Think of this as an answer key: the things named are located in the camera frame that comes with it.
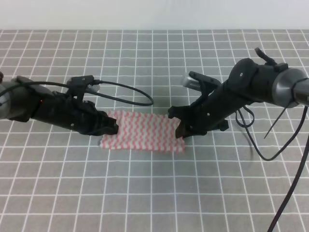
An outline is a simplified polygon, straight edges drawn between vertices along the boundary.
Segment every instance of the black cable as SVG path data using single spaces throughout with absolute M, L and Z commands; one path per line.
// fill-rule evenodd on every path
M 283 147 L 282 147 L 273 157 L 271 157 L 271 158 L 265 158 L 265 157 L 261 154 L 261 152 L 260 152 L 259 149 L 257 148 L 257 146 L 256 146 L 256 144 L 255 144 L 255 142 L 254 142 L 254 140 L 253 140 L 253 138 L 252 138 L 252 136 L 251 136 L 251 134 L 250 134 L 250 132 L 249 132 L 249 130 L 248 130 L 248 126 L 246 125 L 245 119 L 243 118 L 243 115 L 242 115 L 241 111 L 238 110 L 238 112 L 239 112 L 239 115 L 240 115 L 240 117 L 241 117 L 241 120 L 242 120 L 242 122 L 243 122 L 243 124 L 244 124 L 244 126 L 245 126 L 244 128 L 245 128 L 245 130 L 246 130 L 246 132 L 247 132 L 247 134 L 248 134 L 248 136 L 249 136 L 249 138 L 250 138 L 250 140 L 251 140 L 251 142 L 252 142 L 252 144 L 253 144 L 253 146 L 254 146 L 256 152 L 257 152 L 257 154 L 258 154 L 263 160 L 265 160 L 265 161 L 271 161 L 271 160 L 274 160 L 274 159 L 275 159 L 275 158 L 276 158 L 276 157 L 277 157 L 277 156 L 278 156 L 290 143 L 291 143 L 291 141 L 297 136 L 297 134 L 299 133 L 301 127 L 302 127 L 303 124 L 304 124 L 304 121 L 305 121 L 305 118 L 306 118 L 306 115 L 307 115 L 307 110 L 308 110 L 308 107 L 305 106 L 305 107 L 304 107 L 304 111 L 303 111 L 303 115 L 302 115 L 302 117 L 301 117 L 301 119 L 300 119 L 299 125 L 298 125 L 297 129 L 295 130 L 294 134 L 293 134 L 292 137 L 283 145 Z M 279 218 L 280 218 L 282 212 L 284 211 L 286 205 L 288 204 L 288 202 L 289 202 L 289 200 L 290 200 L 290 198 L 291 198 L 291 196 L 292 196 L 292 194 L 293 194 L 293 192 L 294 192 L 294 190 L 295 190 L 295 188 L 296 188 L 296 185 L 297 185 L 297 183 L 298 183 L 298 181 L 299 181 L 300 175 L 301 175 L 301 173 L 302 173 L 302 171 L 303 171 L 303 169 L 304 169 L 304 167 L 305 167 L 306 160 L 307 160 L 307 157 L 308 157 L 308 153 L 309 153 L 309 136 L 308 136 L 308 139 L 307 139 L 307 142 L 306 142 L 306 146 L 305 146 L 305 150 L 304 150 L 304 153 L 303 153 L 303 157 L 302 157 L 302 159 L 301 159 L 301 161 L 300 161 L 300 164 L 299 164 L 297 173 L 296 173 L 296 175 L 295 175 L 295 178 L 294 178 L 294 180 L 293 180 L 293 182 L 292 182 L 292 184 L 291 184 L 291 187 L 290 187 L 288 193 L 286 194 L 284 200 L 282 201 L 282 203 L 281 203 L 281 205 L 280 205 L 280 207 L 279 207 L 279 209 L 278 209 L 276 215 L 274 216 L 274 218 L 273 218 L 273 220 L 272 220 L 272 222 L 271 222 L 271 224 L 270 224 L 269 229 L 267 230 L 267 232 L 272 232 L 272 231 L 274 230 L 274 228 L 275 228 L 275 226 L 276 226 L 276 224 L 277 224 L 277 222 L 278 222 L 278 220 L 279 220 Z
M 147 93 L 141 91 L 140 89 L 137 89 L 137 88 L 134 88 L 134 87 L 130 87 L 130 86 L 126 86 L 126 85 L 123 85 L 123 84 L 120 84 L 120 83 L 109 82 L 109 81 L 101 81 L 101 83 L 102 84 L 121 86 L 121 87 L 124 87 L 124 88 L 128 88 L 128 89 L 137 91 L 137 92 L 141 93 L 142 95 L 144 95 L 145 97 L 147 97 L 150 100 L 151 103 L 142 103 L 142 102 L 128 101 L 128 100 L 125 100 L 125 99 L 112 97 L 112 96 L 105 95 L 105 94 L 102 94 L 102 93 L 96 93 L 96 92 L 91 91 L 91 90 L 85 90 L 85 93 L 89 93 L 89 94 L 96 95 L 96 96 L 99 96 L 99 97 L 111 99 L 111 100 L 114 100 L 114 101 L 117 101 L 117 102 L 120 101 L 120 102 L 123 102 L 123 103 L 132 104 L 132 105 L 150 106 L 150 105 L 154 104 L 154 100 L 152 99 L 152 97 L 150 97 Z M 10 91 L 12 91 L 12 90 L 14 90 L 14 89 L 16 89 L 18 87 L 26 87 L 26 86 L 31 86 L 31 85 L 50 85 L 50 86 L 59 86 L 59 87 L 65 87 L 65 88 L 71 88 L 71 89 L 75 88 L 77 90 L 80 90 L 79 88 L 68 86 L 66 84 L 57 83 L 57 82 L 32 81 L 32 82 L 21 83 L 19 85 L 15 85 L 15 86 L 9 87 L 9 88 L 5 89 L 4 91 L 0 92 L 0 97 L 3 96 L 4 94 L 6 94 L 7 92 L 10 92 Z
M 254 118 L 255 118 L 254 113 L 252 112 L 252 110 L 248 109 L 246 106 L 244 106 L 243 108 L 245 109 L 245 111 L 247 111 L 247 112 L 248 112 L 249 114 L 251 114 L 251 116 L 253 117 L 251 123 L 249 123 L 249 125 L 241 124 L 241 123 L 238 121 L 237 111 L 235 112 L 235 114 L 236 114 L 235 120 L 236 120 L 237 124 L 238 124 L 240 127 L 242 127 L 242 128 L 250 127 L 250 126 L 252 126 L 253 123 L 254 123 Z
M 304 107 L 304 111 L 303 111 L 303 115 L 302 115 L 302 117 L 301 117 L 301 119 L 300 119 L 299 125 L 298 125 L 297 129 L 295 130 L 294 134 L 293 134 L 292 137 L 283 145 L 283 147 L 282 147 L 273 157 L 271 157 L 271 158 L 265 158 L 265 157 L 261 154 L 261 152 L 259 151 L 259 149 L 257 148 L 257 146 L 256 146 L 256 144 L 255 144 L 255 142 L 254 142 L 254 139 L 252 138 L 252 136 L 251 136 L 251 134 L 250 134 L 250 132 L 249 132 L 249 130 L 248 130 L 248 126 L 247 126 L 247 124 L 246 124 L 246 122 L 245 122 L 245 119 L 243 118 L 243 115 L 242 115 L 241 111 L 238 110 L 238 113 L 239 113 L 239 115 L 240 115 L 240 117 L 241 117 L 242 123 L 243 123 L 244 126 L 245 126 L 244 128 L 245 128 L 245 130 L 246 130 L 246 132 L 247 132 L 247 134 L 248 134 L 248 136 L 249 136 L 249 139 L 251 140 L 251 142 L 252 142 L 252 144 L 253 144 L 253 146 L 254 146 L 254 148 L 255 148 L 257 154 L 258 154 L 263 160 L 265 160 L 265 161 L 272 161 L 272 160 L 274 160 L 278 155 L 280 155 L 280 153 L 281 153 L 281 152 L 293 141 L 293 139 L 297 136 L 297 134 L 299 133 L 301 127 L 302 127 L 303 124 L 304 124 L 304 121 L 305 121 L 305 118 L 306 118 L 307 110 L 308 110 L 308 107 L 305 106 L 305 107 Z
M 272 232 L 277 224 L 277 221 L 279 220 L 284 208 L 286 207 L 286 205 L 288 204 L 295 188 L 296 188 L 296 185 L 299 181 L 299 178 L 300 178 L 300 175 L 304 169 L 304 166 L 306 164 L 306 159 L 308 157 L 308 152 L 309 152 L 309 135 L 308 135 L 308 139 L 307 139 L 307 142 L 306 142 L 306 146 L 305 146 L 305 150 L 304 150 L 304 153 L 303 153 L 303 157 L 301 158 L 301 161 L 300 161 L 300 164 L 299 164 L 299 167 L 298 167 L 298 170 L 297 170 L 297 173 L 295 175 L 295 178 L 291 184 L 291 187 L 288 191 L 288 193 L 286 194 L 283 202 L 281 203 L 276 215 L 274 216 L 274 219 L 272 220 L 270 226 L 269 226 L 269 229 L 267 230 L 267 232 Z

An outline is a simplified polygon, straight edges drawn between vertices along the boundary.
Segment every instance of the cloth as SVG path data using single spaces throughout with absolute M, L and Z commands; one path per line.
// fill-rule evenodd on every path
M 110 111 L 107 114 L 117 119 L 119 129 L 117 134 L 103 135 L 100 143 L 102 148 L 184 151 L 183 138 L 175 137 L 175 130 L 180 123 L 177 118 L 126 111 Z

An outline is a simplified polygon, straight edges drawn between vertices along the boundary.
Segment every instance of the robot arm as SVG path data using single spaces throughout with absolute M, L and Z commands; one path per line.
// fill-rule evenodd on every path
M 190 72 L 183 85 L 201 91 L 189 106 L 172 106 L 169 118 L 181 120 L 176 137 L 205 135 L 208 131 L 228 129 L 225 119 L 245 105 L 268 102 L 285 108 L 309 105 L 309 79 L 288 64 L 277 64 L 259 48 L 258 56 L 266 61 L 258 65 L 250 58 L 240 60 L 222 84 L 214 78 Z
M 119 83 L 95 80 L 91 75 L 72 77 L 67 84 L 33 82 L 22 76 L 11 81 L 2 81 L 2 79 L 3 74 L 0 73 L 0 119 L 27 122 L 33 118 L 84 135 L 100 136 L 118 132 L 116 119 L 108 117 L 104 111 L 97 110 L 93 102 L 84 101 L 85 93 L 136 105 L 154 103 L 148 94 L 139 89 Z M 94 92 L 94 87 L 102 83 L 137 91 L 146 96 L 151 103 L 131 102 Z M 40 84 L 66 87 L 68 91 L 66 93 L 51 92 Z

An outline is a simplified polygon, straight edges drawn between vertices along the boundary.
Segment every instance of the gray grid surface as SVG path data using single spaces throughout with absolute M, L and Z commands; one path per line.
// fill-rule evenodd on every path
M 64 83 L 92 74 L 138 87 L 152 107 L 86 96 L 100 110 L 165 114 L 200 93 L 181 86 L 185 71 L 227 79 L 235 62 L 259 46 L 277 62 L 309 72 L 309 30 L 3 30 L 0 70 L 11 79 Z M 52 90 L 64 91 L 58 87 Z M 143 101 L 102 85 L 101 93 Z M 302 108 L 249 107 L 250 130 L 270 157 L 293 134 Z M 185 154 L 102 150 L 99 138 L 31 120 L 0 121 L 0 232 L 264 232 L 301 159 L 308 122 L 282 156 L 263 162 L 243 129 L 186 139 Z M 276 231 L 309 231 L 309 169 Z

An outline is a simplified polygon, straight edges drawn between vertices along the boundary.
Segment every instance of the white wall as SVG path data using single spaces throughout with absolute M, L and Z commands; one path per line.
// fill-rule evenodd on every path
M 309 0 L 0 0 L 1 29 L 299 29 Z

